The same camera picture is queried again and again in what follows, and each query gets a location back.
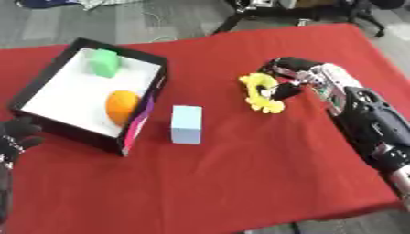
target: table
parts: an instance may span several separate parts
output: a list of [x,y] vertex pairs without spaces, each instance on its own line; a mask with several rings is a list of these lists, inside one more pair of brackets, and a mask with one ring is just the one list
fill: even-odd
[[[64,47],[0,50],[2,120],[12,95]],[[312,91],[264,115],[250,111],[237,81],[276,57],[333,62],[409,118],[408,80],[358,28],[287,27],[128,47],[165,56],[170,67],[130,156],[45,133],[14,171],[11,234],[229,233],[400,206]],[[203,107],[200,146],[170,142],[175,104]]]

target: ball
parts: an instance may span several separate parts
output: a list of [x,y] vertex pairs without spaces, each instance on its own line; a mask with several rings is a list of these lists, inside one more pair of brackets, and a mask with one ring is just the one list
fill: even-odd
[[139,97],[131,91],[117,90],[108,96],[105,111],[110,120],[119,127],[124,127],[139,100]]

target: light blue cube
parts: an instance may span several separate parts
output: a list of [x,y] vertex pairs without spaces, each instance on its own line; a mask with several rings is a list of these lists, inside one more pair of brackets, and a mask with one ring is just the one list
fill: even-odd
[[200,144],[202,108],[174,106],[172,110],[171,139],[175,144]]

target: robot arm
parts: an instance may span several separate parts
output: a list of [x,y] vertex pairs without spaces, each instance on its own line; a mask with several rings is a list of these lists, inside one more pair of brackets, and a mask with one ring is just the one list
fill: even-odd
[[293,79],[275,87],[275,100],[311,86],[361,159],[386,179],[410,209],[410,124],[391,104],[334,64],[278,58],[260,71]]
[[11,208],[13,165],[26,149],[42,143],[33,136],[40,130],[26,118],[0,122],[0,233]]

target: yellow plush toy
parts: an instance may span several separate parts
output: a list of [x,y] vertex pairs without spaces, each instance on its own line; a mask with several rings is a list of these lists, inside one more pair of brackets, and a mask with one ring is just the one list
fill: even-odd
[[[247,94],[246,102],[251,105],[254,111],[262,110],[263,113],[280,113],[285,105],[281,101],[275,101],[270,98],[269,92],[275,90],[278,85],[277,81],[264,73],[251,73],[248,76],[242,76],[239,81],[246,86]],[[263,95],[258,90],[262,87],[267,94]]]

